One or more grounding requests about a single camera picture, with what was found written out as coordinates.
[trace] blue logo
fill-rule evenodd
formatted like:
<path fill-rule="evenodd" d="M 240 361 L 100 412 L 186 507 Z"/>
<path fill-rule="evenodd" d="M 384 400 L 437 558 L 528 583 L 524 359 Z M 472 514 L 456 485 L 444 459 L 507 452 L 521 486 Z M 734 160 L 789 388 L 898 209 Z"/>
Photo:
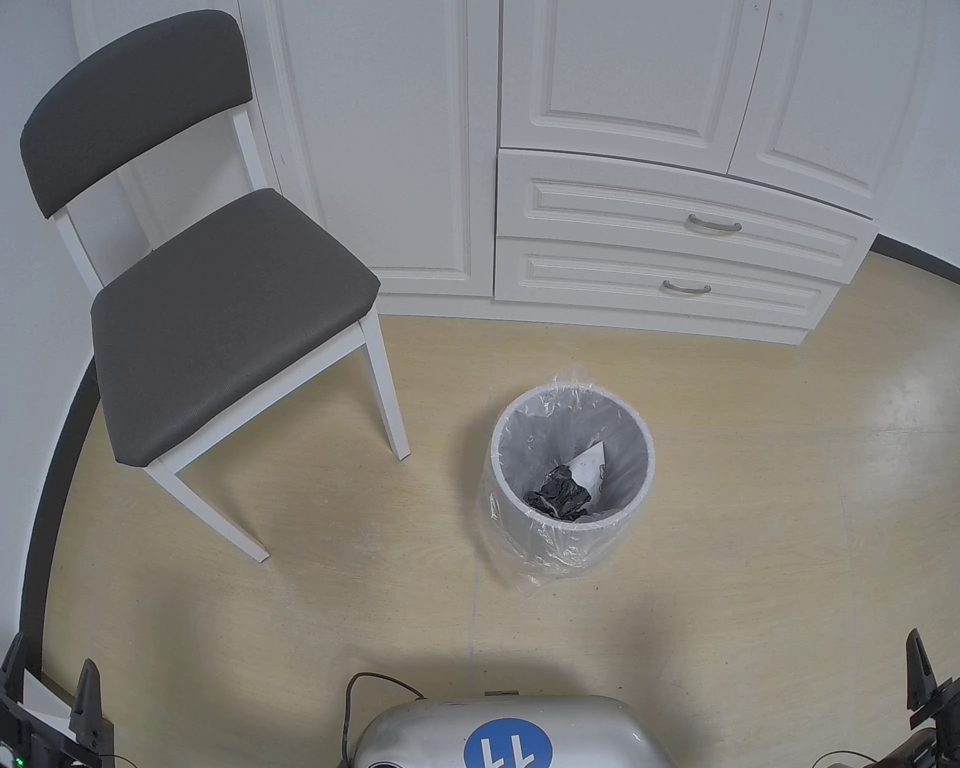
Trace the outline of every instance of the blue logo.
<path fill-rule="evenodd" d="M 464 747 L 467 768 L 550 768 L 553 745 L 539 726 L 504 717 L 470 734 Z"/>

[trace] silver drawer handle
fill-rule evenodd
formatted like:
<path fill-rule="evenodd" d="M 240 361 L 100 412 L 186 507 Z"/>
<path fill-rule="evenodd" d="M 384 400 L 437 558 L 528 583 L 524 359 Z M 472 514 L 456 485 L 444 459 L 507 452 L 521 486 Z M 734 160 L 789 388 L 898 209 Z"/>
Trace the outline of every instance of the silver drawer handle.
<path fill-rule="evenodd" d="M 669 280 L 663 281 L 663 287 L 670 291 L 680 291 L 682 294 L 708 294 L 713 290 L 708 285 L 705 285 L 703 288 L 681 288 L 679 285 L 674 285 Z"/>
<path fill-rule="evenodd" d="M 698 219 L 697 214 L 695 213 L 691 213 L 689 216 L 687 216 L 686 220 L 695 227 L 716 229 L 718 232 L 739 232 L 741 229 L 743 229 L 743 226 L 739 222 L 736 224 L 717 224 L 716 222 L 705 222 L 703 219 Z"/>

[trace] white trash can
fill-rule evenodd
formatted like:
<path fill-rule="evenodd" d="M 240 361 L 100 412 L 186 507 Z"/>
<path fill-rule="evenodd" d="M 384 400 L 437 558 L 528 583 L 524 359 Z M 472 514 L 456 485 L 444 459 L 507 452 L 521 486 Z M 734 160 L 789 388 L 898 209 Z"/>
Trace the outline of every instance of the white trash can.
<path fill-rule="evenodd" d="M 557 520 L 523 502 L 549 471 L 600 441 L 607 463 L 588 521 Z M 493 430 L 480 499 L 484 538 L 498 564 L 535 584 L 574 576 L 622 540 L 650 491 L 654 467 L 646 424 L 616 395 L 577 382 L 530 390 Z"/>

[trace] gray chair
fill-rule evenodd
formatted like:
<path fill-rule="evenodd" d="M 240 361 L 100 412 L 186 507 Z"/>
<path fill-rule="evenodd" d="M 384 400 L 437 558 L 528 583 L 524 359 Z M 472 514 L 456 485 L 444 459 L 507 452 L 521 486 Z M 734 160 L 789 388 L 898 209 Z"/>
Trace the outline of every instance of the gray chair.
<path fill-rule="evenodd" d="M 380 282 L 267 186 L 246 104 L 243 36 L 219 11 L 120 37 L 36 106 L 20 154 L 90 291 L 97 377 L 113 453 L 259 561 L 267 551 L 177 472 L 300 384 L 363 347 L 398 459 L 410 453 L 375 300 Z M 107 285 L 67 204 L 171 136 L 230 111 L 254 191 L 171 238 Z"/>

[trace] light wood flooring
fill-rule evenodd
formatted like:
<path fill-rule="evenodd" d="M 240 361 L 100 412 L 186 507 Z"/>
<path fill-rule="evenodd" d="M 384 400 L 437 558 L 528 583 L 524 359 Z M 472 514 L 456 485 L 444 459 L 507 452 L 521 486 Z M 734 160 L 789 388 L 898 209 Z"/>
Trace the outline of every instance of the light wood flooring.
<path fill-rule="evenodd" d="M 97 661 L 117 751 L 140 768 L 333 768 L 344 685 L 364 669 L 437 698 L 609 695 L 679 766 L 806 768 L 906 737 L 913 627 L 939 676 L 960 676 L 960 286 L 870 255 L 799 348 L 383 330 L 407 461 L 354 353 L 185 470 L 264 564 L 116 465 L 94 419 L 44 671 L 72 688 Z M 604 567 L 530 596 L 475 545 L 477 480 L 501 410 L 572 363 L 646 419 L 657 476 Z M 403 700 L 359 684 L 353 733 Z"/>

